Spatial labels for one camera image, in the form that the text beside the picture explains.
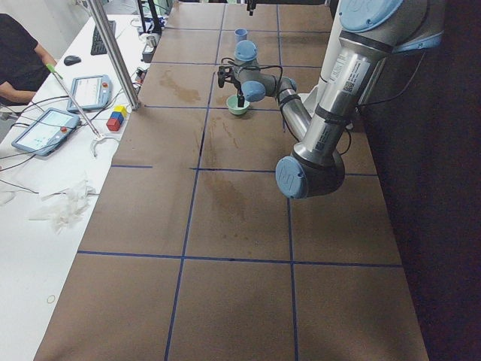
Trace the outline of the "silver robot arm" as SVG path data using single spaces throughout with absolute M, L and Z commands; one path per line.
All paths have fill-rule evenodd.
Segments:
M 236 44 L 230 74 L 248 102 L 273 97 L 289 128 L 299 140 L 276 166 L 275 178 L 283 195 L 305 199 L 333 193 L 343 183 L 345 168 L 337 143 L 352 119 L 359 99 L 368 93 L 374 72 L 394 53 L 433 48 L 443 35 L 444 1 L 341 1 L 338 29 L 327 51 L 331 64 L 322 89 L 313 91 L 316 107 L 309 112 L 295 82 L 262 73 L 257 47 L 249 40 Z

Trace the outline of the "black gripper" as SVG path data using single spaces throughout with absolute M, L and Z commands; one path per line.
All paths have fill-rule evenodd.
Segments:
M 244 106 L 244 93 L 241 88 L 241 82 L 238 79 L 234 79 L 234 87 L 237 90 L 237 105 Z

